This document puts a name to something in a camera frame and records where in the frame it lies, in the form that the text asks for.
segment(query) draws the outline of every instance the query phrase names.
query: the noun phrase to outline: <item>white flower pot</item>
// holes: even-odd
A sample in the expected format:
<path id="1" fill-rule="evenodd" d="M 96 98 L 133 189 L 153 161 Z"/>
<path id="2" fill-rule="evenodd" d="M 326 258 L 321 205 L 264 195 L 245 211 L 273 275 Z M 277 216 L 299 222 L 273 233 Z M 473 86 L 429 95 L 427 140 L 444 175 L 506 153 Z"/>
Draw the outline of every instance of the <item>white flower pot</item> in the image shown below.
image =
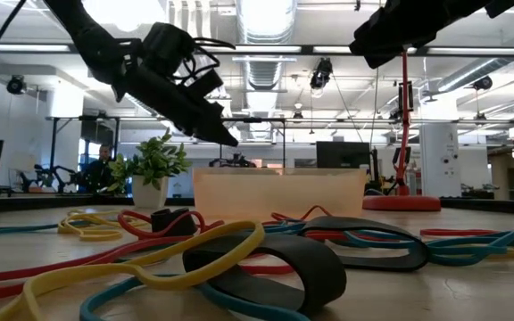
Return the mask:
<path id="1" fill-rule="evenodd" d="M 160 191 L 155 189 L 152 184 L 144 186 L 144 177 L 132 177 L 132 198 L 134 205 L 138 208 L 159 210 L 164 207 L 168 196 L 168 178 L 159 178 Z"/>

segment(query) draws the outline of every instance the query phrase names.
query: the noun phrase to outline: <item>red stand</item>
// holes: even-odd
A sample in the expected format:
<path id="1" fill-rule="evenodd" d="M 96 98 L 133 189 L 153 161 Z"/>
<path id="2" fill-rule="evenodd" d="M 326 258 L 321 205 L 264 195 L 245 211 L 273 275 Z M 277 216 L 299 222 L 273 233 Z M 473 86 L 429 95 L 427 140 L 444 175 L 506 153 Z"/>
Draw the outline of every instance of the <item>red stand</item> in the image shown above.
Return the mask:
<path id="1" fill-rule="evenodd" d="M 396 184 L 398 196 L 366 196 L 362 208 L 365 210 L 397 210 L 397 211 L 439 211 L 442 205 L 437 197 L 411 196 L 410 189 L 404 182 L 406 174 L 406 146 L 410 135 L 410 108 L 408 106 L 408 54 L 402 53 L 403 74 L 403 109 L 402 109 L 402 147 L 399 165 L 396 168 Z"/>

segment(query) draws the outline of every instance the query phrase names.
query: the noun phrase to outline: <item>potted plant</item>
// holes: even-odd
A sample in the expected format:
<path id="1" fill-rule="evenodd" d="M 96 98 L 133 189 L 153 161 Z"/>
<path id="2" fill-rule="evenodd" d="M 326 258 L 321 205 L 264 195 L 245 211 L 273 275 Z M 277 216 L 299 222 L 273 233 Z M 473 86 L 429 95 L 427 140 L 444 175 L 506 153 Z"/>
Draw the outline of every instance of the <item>potted plant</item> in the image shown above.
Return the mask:
<path id="1" fill-rule="evenodd" d="M 132 177 L 132 197 L 139 208 L 160 209 L 166 202 L 168 179 L 187 171 L 184 145 L 168 146 L 170 130 L 162 137 L 152 137 L 137 146 L 138 155 L 124 160 L 122 155 L 109 164 L 114 183 L 109 191 L 124 193 L 124 186 Z"/>

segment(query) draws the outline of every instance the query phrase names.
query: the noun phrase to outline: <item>wooden table surface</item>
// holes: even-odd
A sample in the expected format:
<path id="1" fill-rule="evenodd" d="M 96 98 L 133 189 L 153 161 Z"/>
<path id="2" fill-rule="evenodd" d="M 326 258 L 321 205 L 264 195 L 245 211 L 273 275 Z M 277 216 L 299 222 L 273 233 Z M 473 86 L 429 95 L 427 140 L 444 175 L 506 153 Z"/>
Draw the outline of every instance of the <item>wooden table surface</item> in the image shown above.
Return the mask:
<path id="1" fill-rule="evenodd" d="M 95 210 L 115 210 L 97 207 Z M 56 223 L 66 209 L 0 213 L 0 226 Z M 441 213 L 365 211 L 364 218 L 401 226 L 414 234 L 422 228 L 514 229 L 514 215 L 444 209 Z M 0 235 L 0 271 L 31 268 L 76 259 L 135 241 L 126 235 L 116 242 L 85 243 L 76 235 L 54 230 Z M 180 258 L 150 267 L 156 273 L 183 272 Z M 312 320 L 419 321 L 514 319 L 514 260 L 487 260 L 472 267 L 433 264 L 410 274 L 348 270 L 345 294 Z M 76 284 L 44 295 L 39 303 L 51 321 L 78 320 L 79 304 L 90 294 L 128 276 L 109 276 Z M 276 277 L 299 286 L 295 276 Z M 10 299 L 0 300 L 0 308 Z M 160 292 L 140 289 L 113 300 L 97 313 L 107 320 L 247 320 L 208 302 L 195 290 Z"/>

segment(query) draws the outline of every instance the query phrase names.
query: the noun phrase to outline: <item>ceiling duct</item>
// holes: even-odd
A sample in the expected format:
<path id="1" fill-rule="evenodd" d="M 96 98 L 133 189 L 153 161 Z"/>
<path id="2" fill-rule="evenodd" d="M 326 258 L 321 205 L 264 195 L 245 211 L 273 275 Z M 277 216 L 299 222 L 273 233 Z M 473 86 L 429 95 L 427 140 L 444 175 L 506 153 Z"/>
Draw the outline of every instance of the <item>ceiling duct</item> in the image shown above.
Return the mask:
<path id="1" fill-rule="evenodd" d="M 514 40 L 506 44 L 506 46 L 514 46 Z M 514 62 L 514 58 L 493 58 L 493 59 L 479 59 L 470 63 L 466 67 L 455 71 L 450 76 L 440 80 L 435 90 L 431 90 L 429 95 L 438 95 L 449 93 L 455 89 L 463 87 L 467 84 L 473 83 L 490 73 L 497 71 Z"/>
<path id="2" fill-rule="evenodd" d="M 237 0 L 237 27 L 241 43 L 255 45 L 288 44 L 294 29 L 296 0 Z M 251 91 L 279 90 L 283 62 L 245 62 L 245 89 Z M 250 92 L 245 94 L 247 107 L 254 116 L 275 110 L 278 93 Z M 263 130 L 252 124 L 253 131 Z M 268 138 L 270 133 L 258 131 L 255 138 Z"/>

